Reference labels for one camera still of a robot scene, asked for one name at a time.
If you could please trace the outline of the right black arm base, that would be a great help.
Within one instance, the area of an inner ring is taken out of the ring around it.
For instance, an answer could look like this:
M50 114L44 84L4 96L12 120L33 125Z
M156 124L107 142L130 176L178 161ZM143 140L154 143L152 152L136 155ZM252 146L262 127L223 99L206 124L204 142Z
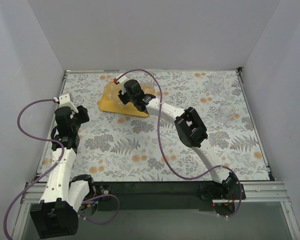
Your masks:
M204 182L199 185L197 193L202 200L229 200L232 197L235 200L246 199L244 187L242 184L239 186L238 183L231 187L224 187L213 181Z

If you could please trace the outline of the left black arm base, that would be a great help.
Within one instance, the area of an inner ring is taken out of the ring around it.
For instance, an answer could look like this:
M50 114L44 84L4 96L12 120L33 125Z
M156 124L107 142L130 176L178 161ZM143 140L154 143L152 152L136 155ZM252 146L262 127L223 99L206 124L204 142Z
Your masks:
M101 195L109 195L112 193L113 186L111 184L98 184L94 186L95 193L94 195L88 195L83 199L83 203L79 207L78 217L91 217L93 216L97 210L100 201L109 201L111 199L110 196L104 196L99 199Z

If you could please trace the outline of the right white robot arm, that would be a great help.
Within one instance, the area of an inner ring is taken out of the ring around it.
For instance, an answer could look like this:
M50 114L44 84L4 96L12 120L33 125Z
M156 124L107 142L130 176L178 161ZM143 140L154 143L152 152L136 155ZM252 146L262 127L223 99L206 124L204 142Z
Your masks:
M161 119L173 123L179 140L193 150L207 168L205 173L197 177L185 177L170 167L176 176L184 180L195 180L210 174L212 186L207 189L209 197L237 200L243 197L242 185L233 171L222 165L208 140L207 128L193 107L183 109L163 103L154 95L145 93L135 79L115 79L114 83L120 86L118 97L123 104L131 103L138 111L157 116L158 125Z

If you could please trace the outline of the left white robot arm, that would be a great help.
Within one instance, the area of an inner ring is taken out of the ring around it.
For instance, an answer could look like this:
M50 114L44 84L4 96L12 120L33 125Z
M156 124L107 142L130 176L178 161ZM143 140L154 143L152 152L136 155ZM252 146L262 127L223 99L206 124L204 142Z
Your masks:
M71 178L73 163L80 143L81 124L90 120L82 105L73 112L69 106L55 112L56 126L50 137L52 162L45 191L38 204L32 205L30 216L41 239L75 235L78 230L78 210L84 199L94 196L93 179L89 174Z

